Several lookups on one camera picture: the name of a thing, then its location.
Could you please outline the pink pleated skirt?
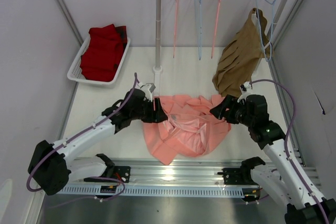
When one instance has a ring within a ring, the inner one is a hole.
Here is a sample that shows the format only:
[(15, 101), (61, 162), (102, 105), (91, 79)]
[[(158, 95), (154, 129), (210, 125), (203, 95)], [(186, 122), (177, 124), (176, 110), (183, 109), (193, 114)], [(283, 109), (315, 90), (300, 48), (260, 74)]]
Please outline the pink pleated skirt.
[(229, 123), (210, 113), (223, 100), (219, 94), (210, 99), (186, 94), (161, 96), (167, 120), (143, 123), (149, 153), (164, 165), (170, 164), (176, 155), (193, 158), (211, 153), (231, 130)]

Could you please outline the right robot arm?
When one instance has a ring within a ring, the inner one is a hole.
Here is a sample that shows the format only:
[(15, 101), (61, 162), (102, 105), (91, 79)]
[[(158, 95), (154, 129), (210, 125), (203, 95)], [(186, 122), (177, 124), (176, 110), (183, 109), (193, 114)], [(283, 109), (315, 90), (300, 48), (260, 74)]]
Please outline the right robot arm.
[(210, 113), (230, 124), (243, 124), (251, 139), (270, 158), (275, 171), (259, 157), (241, 163), (240, 179), (256, 183), (285, 211), (286, 223), (333, 223), (335, 200), (326, 199), (292, 156), (281, 127), (270, 120), (268, 105), (262, 95), (243, 99), (228, 95)]

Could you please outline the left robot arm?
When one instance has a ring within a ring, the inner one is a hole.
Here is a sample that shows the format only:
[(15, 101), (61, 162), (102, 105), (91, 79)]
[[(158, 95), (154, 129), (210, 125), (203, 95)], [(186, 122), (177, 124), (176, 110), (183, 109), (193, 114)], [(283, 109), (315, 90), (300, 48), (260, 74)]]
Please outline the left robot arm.
[(158, 124), (167, 120), (159, 98), (150, 100), (144, 91), (132, 89), (124, 99), (116, 101), (90, 126), (79, 133), (53, 143), (39, 142), (31, 158), (26, 187), (44, 191), (48, 196), (61, 191), (69, 182), (108, 182), (116, 180), (114, 162), (100, 153), (87, 161), (77, 160), (80, 154), (96, 143), (130, 126), (132, 121)]

